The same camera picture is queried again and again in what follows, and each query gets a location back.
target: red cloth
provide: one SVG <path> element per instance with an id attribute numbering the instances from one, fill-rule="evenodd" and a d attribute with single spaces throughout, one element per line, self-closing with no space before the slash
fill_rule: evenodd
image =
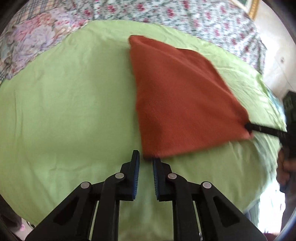
<path id="1" fill-rule="evenodd" d="M 144 156 L 166 157 L 250 138 L 248 113 L 197 52 L 132 35 Z"/>

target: green cloth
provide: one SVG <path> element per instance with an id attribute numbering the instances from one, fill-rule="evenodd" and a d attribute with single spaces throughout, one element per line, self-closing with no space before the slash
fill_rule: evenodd
<path id="1" fill-rule="evenodd" d="M 132 34 L 198 51 L 251 121 L 284 128 L 262 76 L 222 48 L 161 25 L 92 21 L 0 88 L 0 193 L 27 221 L 38 224 L 81 182 L 102 182 L 141 152 Z M 212 182 L 244 210 L 274 178 L 278 149 L 276 138 L 255 134 L 163 161 L 190 182 Z M 172 206 L 156 200 L 149 162 L 141 160 L 136 200 L 121 202 L 119 225 L 119 240 L 173 238 Z"/>

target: human hand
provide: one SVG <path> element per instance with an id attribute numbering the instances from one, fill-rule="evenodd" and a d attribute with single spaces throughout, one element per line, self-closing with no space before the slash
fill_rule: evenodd
<path id="1" fill-rule="evenodd" d="M 296 172 L 296 159 L 285 160 L 284 151 L 281 149 L 277 160 L 276 180 L 281 185 L 286 185 L 290 179 L 289 172 Z"/>

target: bed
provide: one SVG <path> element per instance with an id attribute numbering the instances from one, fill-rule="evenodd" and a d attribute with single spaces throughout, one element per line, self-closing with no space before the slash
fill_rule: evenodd
<path id="1" fill-rule="evenodd" d="M 0 193 L 27 221 L 38 224 L 78 184 L 105 180 L 141 152 L 132 34 L 199 52 L 252 122 L 284 129 L 262 82 L 265 46 L 231 2 L 29 1 L 0 37 Z M 278 149 L 276 138 L 255 134 L 163 161 L 245 211 L 274 179 Z M 141 160 L 119 238 L 170 240 L 172 227 L 171 206 L 156 201 L 151 163 Z"/>

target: silver screw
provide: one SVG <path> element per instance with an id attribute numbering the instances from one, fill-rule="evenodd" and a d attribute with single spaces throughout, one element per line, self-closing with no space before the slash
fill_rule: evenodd
<path id="1" fill-rule="evenodd" d="M 210 184 L 209 182 L 204 182 L 202 185 L 204 188 L 207 188 L 207 189 L 212 187 L 212 184 Z"/>
<path id="2" fill-rule="evenodd" d="M 80 184 L 80 187 L 85 189 L 85 188 L 88 188 L 89 187 L 89 183 L 88 182 L 83 182 Z"/>
<path id="3" fill-rule="evenodd" d="M 169 178 L 169 179 L 176 179 L 176 178 L 177 178 L 177 175 L 176 175 L 175 173 L 170 173 L 170 174 L 168 175 L 168 178 Z"/>
<path id="4" fill-rule="evenodd" d="M 121 173 L 121 172 L 119 172 L 119 173 L 116 173 L 116 174 L 115 174 L 115 177 L 116 177 L 117 179 L 122 179 L 122 178 L 124 178 L 124 174 Z"/>

